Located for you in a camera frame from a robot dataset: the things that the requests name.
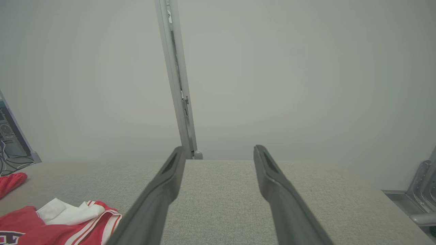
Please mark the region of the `black desktop computer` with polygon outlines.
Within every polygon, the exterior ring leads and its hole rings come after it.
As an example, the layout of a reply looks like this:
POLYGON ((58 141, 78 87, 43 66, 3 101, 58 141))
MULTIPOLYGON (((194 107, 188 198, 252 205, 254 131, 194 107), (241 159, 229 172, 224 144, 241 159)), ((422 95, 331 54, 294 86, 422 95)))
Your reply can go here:
POLYGON ((5 153, 8 156, 31 156, 30 149, 2 99, 0 99, 0 139, 5 143, 5 153))

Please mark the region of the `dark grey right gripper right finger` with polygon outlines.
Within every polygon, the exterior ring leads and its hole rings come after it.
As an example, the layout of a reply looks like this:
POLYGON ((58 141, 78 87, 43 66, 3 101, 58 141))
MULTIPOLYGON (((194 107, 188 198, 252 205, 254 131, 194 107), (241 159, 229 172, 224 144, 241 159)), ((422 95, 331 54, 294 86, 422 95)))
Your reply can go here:
POLYGON ((334 245, 266 147, 254 146, 258 186, 269 203, 279 245, 334 245))

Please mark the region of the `grey metal rack frame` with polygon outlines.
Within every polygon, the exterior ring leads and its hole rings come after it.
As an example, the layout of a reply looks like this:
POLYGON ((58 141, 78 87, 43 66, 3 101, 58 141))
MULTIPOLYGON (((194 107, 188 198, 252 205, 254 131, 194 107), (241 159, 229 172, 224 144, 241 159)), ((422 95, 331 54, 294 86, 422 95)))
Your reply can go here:
POLYGON ((10 111, 11 116, 12 116, 13 120, 15 121, 15 124, 18 126, 18 129, 19 129, 20 133, 22 134, 22 136, 23 136, 23 138, 24 138, 24 140, 25 140, 25 142, 26 142, 28 148, 29 148, 30 151, 31 151, 31 156, 29 156, 29 157, 12 157, 12 156, 8 156, 8 155, 6 154, 6 151, 5 151, 5 146, 6 146, 6 144, 5 144, 5 143, 0 139, 0 144, 2 145, 2 146, 1 146, 1 148, 2 148, 2 152, 4 152, 5 155, 6 155, 7 157, 9 157, 9 158, 13 158, 13 159, 17 159, 17 158, 22 158, 22 159, 23 159, 23 158, 24 158, 24 159, 28 159, 28 160, 30 160, 31 162, 34 162, 34 163, 41 163, 42 161, 41 161, 41 159, 40 159, 38 153, 32 149, 30 143, 29 143, 28 140, 26 139, 26 137, 25 137, 25 135, 24 135, 22 129, 20 128, 20 126, 19 126, 19 124, 18 124, 18 122, 17 122, 17 120, 16 120, 14 114, 12 113, 12 110, 10 109, 9 104, 8 104, 8 102, 6 101, 5 96, 3 95, 3 93, 2 93, 1 90, 0 90, 0 99, 2 99, 2 100, 4 101, 4 103, 6 104, 6 107, 7 107, 8 110, 10 111))

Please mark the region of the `red garment striped white trim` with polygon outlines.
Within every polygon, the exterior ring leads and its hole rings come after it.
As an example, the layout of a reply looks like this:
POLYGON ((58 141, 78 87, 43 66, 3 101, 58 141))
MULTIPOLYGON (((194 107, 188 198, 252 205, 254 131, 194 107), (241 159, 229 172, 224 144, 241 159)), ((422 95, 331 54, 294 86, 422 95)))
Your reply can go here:
POLYGON ((0 245, 105 245, 121 219, 100 201, 75 207, 55 198, 0 217, 0 245))

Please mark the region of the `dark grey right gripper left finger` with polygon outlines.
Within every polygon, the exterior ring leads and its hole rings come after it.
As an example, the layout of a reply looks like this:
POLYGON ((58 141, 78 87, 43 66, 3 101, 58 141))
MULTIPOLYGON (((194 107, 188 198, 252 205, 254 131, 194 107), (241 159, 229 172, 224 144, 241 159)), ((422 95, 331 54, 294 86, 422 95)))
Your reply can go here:
POLYGON ((160 245, 169 206, 181 188, 185 162, 184 148, 176 147, 106 245, 160 245))

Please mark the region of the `grey metal frame post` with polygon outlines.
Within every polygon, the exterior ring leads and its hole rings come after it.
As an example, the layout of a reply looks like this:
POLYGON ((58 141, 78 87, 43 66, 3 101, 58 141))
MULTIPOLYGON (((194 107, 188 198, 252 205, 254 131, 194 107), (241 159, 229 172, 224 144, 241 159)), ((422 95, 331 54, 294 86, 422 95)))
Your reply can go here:
POLYGON ((187 159, 202 160, 195 135, 192 101, 177 0, 154 0, 181 145, 187 159))

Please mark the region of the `grey metal stand with caster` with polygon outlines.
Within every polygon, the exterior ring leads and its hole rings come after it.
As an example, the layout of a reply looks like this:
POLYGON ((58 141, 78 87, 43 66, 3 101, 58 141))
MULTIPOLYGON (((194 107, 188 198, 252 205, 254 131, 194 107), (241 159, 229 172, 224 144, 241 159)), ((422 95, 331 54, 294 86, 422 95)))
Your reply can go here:
POLYGON ((436 238, 436 146, 429 159, 419 165, 406 196, 421 210, 409 218, 436 238))

